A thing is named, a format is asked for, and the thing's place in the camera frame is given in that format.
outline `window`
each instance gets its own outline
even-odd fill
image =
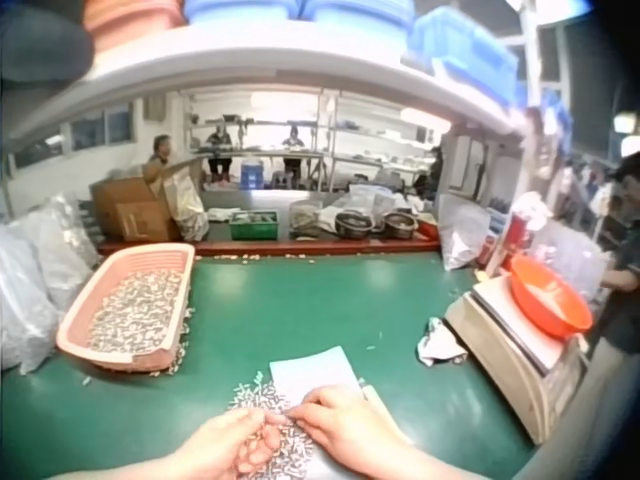
[[[63,140],[60,129],[56,129],[41,140],[18,150],[13,154],[16,168],[25,168],[48,158],[62,155]]]
[[[71,122],[73,151],[133,140],[132,105],[119,105]]]

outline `green plastic tray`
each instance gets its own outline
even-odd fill
[[[238,221],[244,215],[269,215],[273,222],[243,222]],[[243,210],[236,212],[229,221],[231,238],[233,240],[277,240],[278,212],[275,210]]]

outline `blue plastic bin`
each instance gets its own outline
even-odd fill
[[[241,190],[262,190],[264,188],[264,165],[260,160],[245,160],[240,168]]]
[[[303,0],[300,18],[404,47],[414,15],[413,0]]]
[[[526,83],[518,83],[516,102],[518,108],[522,110],[526,109],[529,105],[529,92]],[[564,155],[569,155],[571,153],[571,142],[573,140],[573,117],[554,90],[543,88],[540,109],[544,114],[549,108],[554,111],[558,125],[562,128],[563,135],[560,140],[560,150]]]
[[[500,105],[515,105],[518,57],[488,30],[450,7],[416,20],[409,50],[428,70],[442,63],[456,81],[467,83]]]
[[[298,18],[301,0],[186,0],[190,24],[212,21],[270,21]]]

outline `red table edge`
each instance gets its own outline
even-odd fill
[[[105,242],[98,246],[101,255],[111,255],[119,250],[145,245],[149,242]],[[254,242],[195,242],[196,255],[353,255],[358,253],[415,253],[440,249],[440,242],[433,239],[411,240],[329,240],[329,241],[254,241]]]

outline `digital scale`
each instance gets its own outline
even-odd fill
[[[547,336],[520,311],[509,276],[479,283],[445,318],[489,373],[536,445],[546,441],[583,375],[577,339]]]

